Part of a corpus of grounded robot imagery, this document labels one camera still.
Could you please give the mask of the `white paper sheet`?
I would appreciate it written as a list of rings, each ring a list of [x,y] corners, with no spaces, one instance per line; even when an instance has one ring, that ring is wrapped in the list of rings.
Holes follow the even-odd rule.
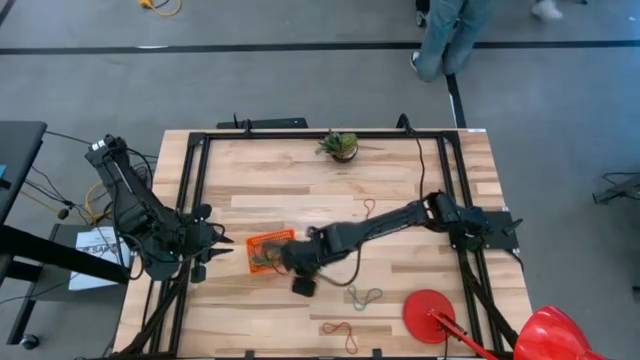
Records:
[[[75,248],[77,250],[112,263],[124,265],[129,269],[131,251],[122,238],[119,238],[119,247],[120,250],[117,250],[115,232],[110,226],[96,227],[90,231],[80,232],[76,236]],[[116,282],[72,272],[68,289],[82,291],[112,285],[116,285]]]

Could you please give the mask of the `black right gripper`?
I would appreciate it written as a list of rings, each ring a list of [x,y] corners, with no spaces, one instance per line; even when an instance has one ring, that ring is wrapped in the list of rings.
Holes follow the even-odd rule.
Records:
[[[314,233],[308,241],[291,240],[284,245],[262,245],[262,257],[266,264],[280,275],[288,275],[289,271],[294,271],[297,275],[313,276],[329,264],[332,255],[331,241],[325,232]]]

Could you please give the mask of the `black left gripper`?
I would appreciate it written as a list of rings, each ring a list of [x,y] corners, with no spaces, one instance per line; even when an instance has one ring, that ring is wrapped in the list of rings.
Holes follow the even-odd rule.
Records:
[[[207,263],[216,256],[232,252],[232,249],[211,249],[217,243],[233,244],[234,241],[206,222],[192,225],[187,231],[187,259]]]

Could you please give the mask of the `black aluminium table frame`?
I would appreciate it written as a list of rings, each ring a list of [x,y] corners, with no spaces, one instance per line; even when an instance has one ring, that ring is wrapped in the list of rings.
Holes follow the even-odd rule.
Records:
[[[461,204],[502,210],[505,200],[488,135],[483,130],[362,129],[355,158],[340,164],[316,154],[322,131],[169,130],[156,167],[154,192],[166,205],[212,207],[232,252],[214,257],[207,277],[189,284],[170,307],[150,350],[180,358],[342,357],[345,332],[323,334],[325,322],[348,322],[358,356],[465,356],[456,341],[415,340],[402,321],[406,297],[434,289],[452,303],[457,322],[489,342],[492,324],[464,288],[459,257],[445,234],[417,227],[367,243],[360,254],[326,268],[313,297],[291,291],[290,275],[251,275],[248,238],[310,226],[365,219],[399,208],[432,191]],[[347,292],[383,296],[356,311]]]

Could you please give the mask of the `person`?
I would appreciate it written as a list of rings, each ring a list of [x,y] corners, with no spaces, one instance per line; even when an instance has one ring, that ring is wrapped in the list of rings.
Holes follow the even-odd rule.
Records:
[[[531,14],[542,21],[554,21],[563,18],[563,13],[558,9],[555,0],[534,0],[531,6]]]
[[[411,55],[418,78],[430,82],[440,72],[460,71],[494,7],[495,0],[430,0],[424,38]]]

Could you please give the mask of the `orange plastic basket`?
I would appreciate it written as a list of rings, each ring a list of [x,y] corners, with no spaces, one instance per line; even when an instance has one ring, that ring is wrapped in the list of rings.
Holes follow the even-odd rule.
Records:
[[[256,267],[251,264],[252,256],[262,256],[262,245],[265,243],[282,243],[296,239],[294,229],[283,229],[276,232],[265,233],[250,237],[246,241],[246,254],[248,260],[249,273],[251,275],[276,273],[271,267]]]

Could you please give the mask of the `black floor stand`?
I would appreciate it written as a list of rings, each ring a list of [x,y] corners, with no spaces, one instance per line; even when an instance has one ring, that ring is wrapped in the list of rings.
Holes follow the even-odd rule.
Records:
[[[623,176],[621,182],[615,182],[612,176]],[[626,198],[640,202],[640,172],[608,172],[601,178],[609,183],[609,187],[592,194],[592,199],[597,205],[607,205],[618,198]]]

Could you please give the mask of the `black side desk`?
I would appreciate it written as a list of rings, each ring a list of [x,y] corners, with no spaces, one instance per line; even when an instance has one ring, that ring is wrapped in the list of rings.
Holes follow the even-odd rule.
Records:
[[[117,264],[75,248],[77,235],[87,227],[56,224],[45,239],[6,224],[46,129],[44,122],[0,121],[0,285],[7,278],[30,284],[7,339],[9,345],[27,350],[40,344],[37,336],[26,332],[37,297],[63,291],[71,273],[127,282]]]

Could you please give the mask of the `black router box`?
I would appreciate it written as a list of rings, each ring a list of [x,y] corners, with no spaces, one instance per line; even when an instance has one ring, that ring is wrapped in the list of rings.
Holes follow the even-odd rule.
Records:
[[[293,118],[275,118],[275,119],[244,119],[239,120],[233,115],[233,120],[228,122],[219,122],[216,124],[217,129],[305,129],[308,123],[304,117]]]

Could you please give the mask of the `red desk lamp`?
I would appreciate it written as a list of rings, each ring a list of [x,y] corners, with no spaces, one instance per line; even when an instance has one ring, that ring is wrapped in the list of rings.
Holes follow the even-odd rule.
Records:
[[[404,302],[402,318],[416,340],[426,344],[445,343],[450,337],[464,343],[485,360],[499,360],[467,335],[457,322],[448,298],[435,290],[418,290]],[[537,310],[511,340],[513,360],[610,360],[591,347],[582,329],[565,312],[554,306]]]

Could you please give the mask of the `potted succulent plant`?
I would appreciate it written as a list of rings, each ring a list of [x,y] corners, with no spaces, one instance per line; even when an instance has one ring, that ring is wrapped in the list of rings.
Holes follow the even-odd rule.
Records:
[[[355,133],[330,131],[319,142],[316,154],[329,155],[338,163],[350,162],[358,152],[358,138]]]

